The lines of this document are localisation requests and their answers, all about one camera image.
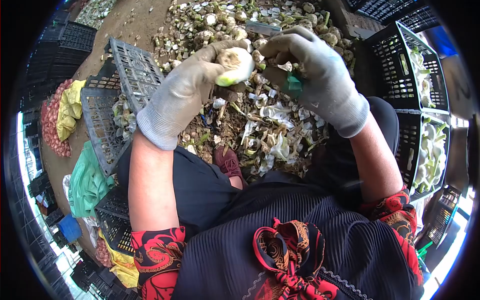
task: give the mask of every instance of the red shoe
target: red shoe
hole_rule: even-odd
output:
[[[225,153],[225,156],[223,156],[224,149],[224,146],[220,146],[215,150],[214,164],[217,165],[220,168],[220,171],[222,171],[222,173],[227,175],[229,178],[239,176],[241,178],[243,187],[245,188],[248,184],[245,179],[243,179],[241,174],[237,155],[232,149],[228,149],[227,153]]]

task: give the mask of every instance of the forearm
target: forearm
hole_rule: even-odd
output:
[[[133,231],[179,226],[173,191],[173,151],[152,144],[136,130],[133,135],[128,203]]]
[[[362,181],[364,201],[377,201],[402,189],[402,177],[395,157],[371,113],[365,127],[350,138],[350,143]]]

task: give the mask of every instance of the green plastic bag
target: green plastic bag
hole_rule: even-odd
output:
[[[84,148],[70,177],[68,200],[72,216],[95,216],[94,207],[113,188],[112,176],[105,178],[92,147],[92,142],[84,143]]]

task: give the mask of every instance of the glove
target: glove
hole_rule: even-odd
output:
[[[222,41],[208,45],[173,69],[137,115],[143,135],[163,150],[177,147],[178,135],[208,102],[215,79],[225,69],[216,63],[220,49],[241,47],[244,41]]]
[[[297,96],[299,105],[332,124],[340,136],[353,137],[365,126],[370,111],[367,99],[358,93],[340,55],[319,37],[306,28],[293,27],[271,38],[260,53],[276,56],[279,65],[288,61],[304,64],[307,79],[297,95],[288,91],[285,70],[269,67],[263,76],[283,87],[286,94]]]

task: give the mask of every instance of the red patterned sleeve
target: red patterned sleeve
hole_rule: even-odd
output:
[[[415,254],[413,238],[417,229],[417,212],[409,204],[410,196],[407,187],[388,198],[374,203],[362,204],[360,213],[369,220],[380,220],[388,224],[402,248],[408,266],[412,269],[418,286],[423,286],[423,275]]]
[[[184,240],[185,227],[132,232],[142,299],[171,298],[186,245]]]

